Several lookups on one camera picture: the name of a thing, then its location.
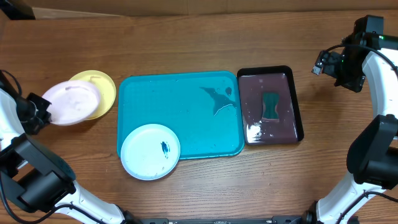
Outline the white plate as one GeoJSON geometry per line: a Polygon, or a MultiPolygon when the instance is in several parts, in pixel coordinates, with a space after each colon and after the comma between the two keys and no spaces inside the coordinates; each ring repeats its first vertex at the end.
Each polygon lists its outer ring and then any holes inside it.
{"type": "Polygon", "coordinates": [[[61,82],[47,90],[42,98],[50,102],[50,122],[70,126],[90,117],[99,107],[101,95],[94,84],[81,80],[61,82]]]}

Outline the yellow plate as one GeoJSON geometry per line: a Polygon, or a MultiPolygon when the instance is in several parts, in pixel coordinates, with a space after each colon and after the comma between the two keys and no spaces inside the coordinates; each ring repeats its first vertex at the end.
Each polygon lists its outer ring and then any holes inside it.
{"type": "Polygon", "coordinates": [[[100,92],[101,100],[96,111],[87,120],[97,119],[105,115],[114,105],[116,100],[116,85],[113,79],[98,70],[86,70],[77,73],[70,80],[82,80],[94,84],[100,92]]]}

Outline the green scrubbing sponge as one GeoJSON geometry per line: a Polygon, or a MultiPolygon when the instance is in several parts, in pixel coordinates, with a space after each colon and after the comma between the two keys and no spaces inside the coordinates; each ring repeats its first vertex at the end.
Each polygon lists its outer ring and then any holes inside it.
{"type": "Polygon", "coordinates": [[[264,119],[279,119],[277,112],[277,105],[279,103],[279,95],[274,92],[264,92],[262,94],[263,113],[264,119]]]}

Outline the light blue plate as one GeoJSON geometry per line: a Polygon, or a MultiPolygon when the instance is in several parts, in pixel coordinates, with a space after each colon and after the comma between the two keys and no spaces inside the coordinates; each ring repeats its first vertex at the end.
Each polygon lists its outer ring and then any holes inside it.
{"type": "Polygon", "coordinates": [[[180,159],[180,141],[168,127],[146,124],[133,130],[121,146],[124,170],[139,180],[157,180],[172,172],[180,159]]]}

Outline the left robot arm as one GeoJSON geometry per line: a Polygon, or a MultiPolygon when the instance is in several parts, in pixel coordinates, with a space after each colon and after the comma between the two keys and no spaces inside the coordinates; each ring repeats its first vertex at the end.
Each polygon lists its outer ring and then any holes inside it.
{"type": "Polygon", "coordinates": [[[72,168],[58,155],[32,139],[50,124],[50,102],[30,93],[22,96],[20,84],[10,84],[1,70],[1,200],[6,212],[23,223],[10,208],[45,215],[68,215],[82,223],[134,223],[119,206],[106,203],[81,187],[72,168]]]}

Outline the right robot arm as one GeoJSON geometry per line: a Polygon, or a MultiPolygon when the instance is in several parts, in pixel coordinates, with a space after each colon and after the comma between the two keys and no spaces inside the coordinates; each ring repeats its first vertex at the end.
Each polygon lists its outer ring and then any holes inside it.
{"type": "Polygon", "coordinates": [[[374,196],[397,185],[397,50],[372,50],[362,63],[374,119],[351,144],[347,173],[295,223],[357,223],[354,214],[374,196]]]}

